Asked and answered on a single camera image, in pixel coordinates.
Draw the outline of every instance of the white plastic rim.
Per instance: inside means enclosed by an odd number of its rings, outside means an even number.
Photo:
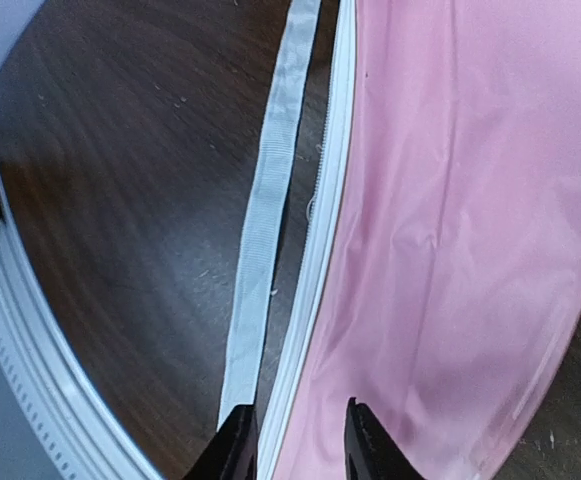
[[[0,364],[66,480],[161,479],[79,365],[37,281],[0,176]]]
[[[259,480],[270,480],[274,474],[330,263],[352,129],[355,66],[355,2],[341,0],[323,155],[288,331],[259,437]]]

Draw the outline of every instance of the wooden table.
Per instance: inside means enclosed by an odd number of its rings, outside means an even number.
[[[0,167],[35,272],[94,385],[167,478],[180,478],[214,432],[241,224],[287,6],[47,0],[0,73]],[[336,11],[324,2],[260,414],[298,276]],[[581,327],[500,478],[581,479]]]

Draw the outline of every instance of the zipper teeth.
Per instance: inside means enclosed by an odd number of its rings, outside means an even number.
[[[330,74],[329,98],[323,133],[322,153],[319,167],[317,169],[313,195],[314,203],[310,212],[306,243],[299,270],[300,283],[297,285],[293,305],[293,315],[291,316],[292,320],[296,315],[296,313],[294,313],[295,309],[298,308],[298,306],[301,306],[301,315],[308,317],[309,321],[305,326],[296,326],[295,322],[291,321],[291,324],[288,326],[288,333],[286,334],[286,339],[284,341],[281,359],[282,361],[284,360],[284,352],[286,351],[293,351],[290,353],[290,355],[293,356],[279,365],[275,386],[273,387],[273,396],[271,397],[268,411],[265,415],[259,441],[260,455],[258,470],[259,474],[262,475],[261,478],[264,480],[271,479],[274,473],[281,442],[285,435],[285,429],[289,419],[290,405],[294,402],[294,395],[296,394],[296,389],[298,387],[299,373],[307,354],[306,340],[311,337],[312,327],[314,326],[315,320],[314,317],[316,316],[315,307],[321,300],[319,291],[322,290],[324,281],[317,281],[314,288],[308,288],[305,285],[314,284],[315,276],[321,277],[322,279],[325,278],[324,270],[327,269],[328,259],[326,259],[324,266],[322,263],[324,260],[323,258],[318,259],[318,261],[315,262],[313,257],[315,256],[315,251],[318,251],[319,247],[323,248],[325,255],[329,257],[332,247],[332,237],[334,235],[332,224],[336,223],[336,214],[339,211],[344,177],[343,171],[345,170],[347,162],[348,150],[346,143],[349,142],[350,125],[352,122],[352,99],[354,97],[353,91],[350,91],[350,84],[352,84],[353,89],[356,56],[355,1],[342,0],[339,8],[339,20],[337,22],[332,71]],[[347,83],[342,85],[340,90],[335,90],[335,85],[338,85],[341,81],[347,81]],[[348,118],[343,126],[337,125],[336,128],[333,128],[334,111],[347,115]],[[326,148],[328,143],[331,146],[335,145],[335,150],[341,148],[341,152],[337,158],[333,158],[334,154]],[[329,168],[327,168],[327,171],[324,173],[326,170],[326,162],[328,162]],[[334,162],[338,162],[337,166],[335,167],[333,165],[333,167],[330,167]],[[327,176],[327,180],[330,180],[325,186],[323,185],[324,175]],[[326,206],[326,208],[322,208],[320,211],[317,209],[317,206],[319,205],[319,196],[326,195],[325,192],[327,192],[328,189],[332,190],[330,196],[333,198],[329,199],[326,203],[331,203],[332,205]],[[323,235],[319,237],[317,234],[322,232],[324,229],[330,229],[332,233],[330,235],[325,235],[325,238],[323,238]],[[315,263],[318,263],[320,266],[318,268],[313,268],[312,271],[310,271],[310,268],[314,266]],[[304,304],[306,303],[306,298],[309,298],[310,294],[314,295],[314,300],[308,307],[305,307]],[[298,369],[293,369],[292,367],[294,367],[296,363],[297,356],[299,357]],[[283,390],[284,388],[287,388],[289,384],[289,392],[282,391],[281,395],[275,395],[275,390],[277,388]],[[276,421],[277,424],[270,426],[269,423],[274,421]]]

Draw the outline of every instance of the wood grain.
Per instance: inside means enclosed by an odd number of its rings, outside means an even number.
[[[0,167],[35,272],[94,385],[167,478],[180,478],[214,432],[288,3],[47,0],[0,73]],[[301,260],[336,12],[324,2],[260,414]],[[581,327],[499,478],[581,479]]]

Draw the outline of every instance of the zipper tape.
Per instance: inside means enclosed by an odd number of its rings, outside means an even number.
[[[258,478],[276,468],[303,371],[334,242],[348,162],[356,73],[356,9],[341,0],[334,41],[322,157],[292,314],[261,427]]]
[[[293,0],[277,55],[246,210],[219,407],[253,404],[263,357],[270,291],[308,66],[321,0]]]

